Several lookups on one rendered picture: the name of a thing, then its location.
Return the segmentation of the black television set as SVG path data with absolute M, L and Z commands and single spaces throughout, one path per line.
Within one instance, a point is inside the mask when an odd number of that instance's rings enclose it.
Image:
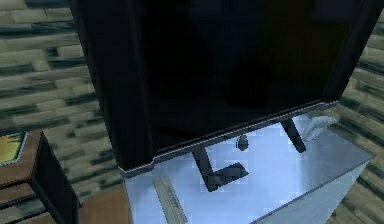
M 209 191 L 242 178 L 206 148 L 341 98 L 384 0 L 68 0 L 125 178 L 189 153 Z

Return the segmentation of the small dark round object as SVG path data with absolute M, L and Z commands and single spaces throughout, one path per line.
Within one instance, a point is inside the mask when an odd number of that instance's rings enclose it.
M 241 135 L 236 141 L 236 147 L 240 151 L 245 151 L 249 147 L 248 138 L 246 135 Z

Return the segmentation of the pale blue tv stand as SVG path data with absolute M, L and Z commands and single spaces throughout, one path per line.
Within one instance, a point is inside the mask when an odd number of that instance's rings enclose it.
M 134 224 L 326 224 L 371 160 L 371 155 L 324 130 L 299 153 L 279 124 L 248 133 L 240 151 L 234 139 L 207 146 L 214 170 L 240 163 L 246 176 L 208 191 L 189 153 L 159 162 L 126 180 Z

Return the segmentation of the brown wooden side table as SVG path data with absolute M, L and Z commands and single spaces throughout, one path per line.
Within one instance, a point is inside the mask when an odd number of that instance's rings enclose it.
M 44 206 L 18 224 L 49 212 L 57 224 L 79 224 L 80 201 L 41 130 L 0 137 L 0 151 L 18 144 L 14 160 L 0 162 L 0 211 L 38 199 Z

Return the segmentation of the yellow green framed picture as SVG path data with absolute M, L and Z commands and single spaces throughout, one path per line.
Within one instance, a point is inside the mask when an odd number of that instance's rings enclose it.
M 27 136 L 27 132 L 0 136 L 0 166 L 20 161 Z

